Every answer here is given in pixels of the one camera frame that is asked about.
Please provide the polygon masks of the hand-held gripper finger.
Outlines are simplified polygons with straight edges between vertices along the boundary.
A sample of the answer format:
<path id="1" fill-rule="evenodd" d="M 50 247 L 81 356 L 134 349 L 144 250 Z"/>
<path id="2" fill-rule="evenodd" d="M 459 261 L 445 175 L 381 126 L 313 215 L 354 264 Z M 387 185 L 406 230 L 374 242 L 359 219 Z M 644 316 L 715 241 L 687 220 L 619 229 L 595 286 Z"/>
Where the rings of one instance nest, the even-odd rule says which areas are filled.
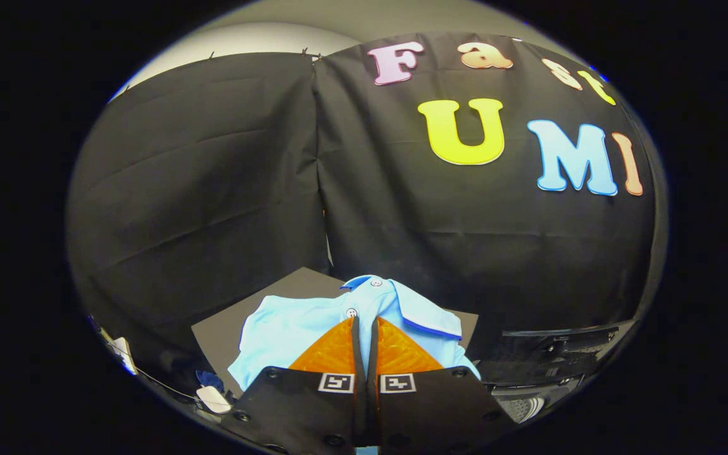
<path id="1" fill-rule="evenodd" d="M 443 368 L 377 318 L 367 372 L 367 442 L 380 454 L 473 454 L 517 429 L 470 368 Z"/>
<path id="2" fill-rule="evenodd" d="M 289 368 L 263 368 L 222 419 L 222 429 L 275 454 L 353 454 L 367 437 L 367 406 L 359 320 L 352 317 Z"/>

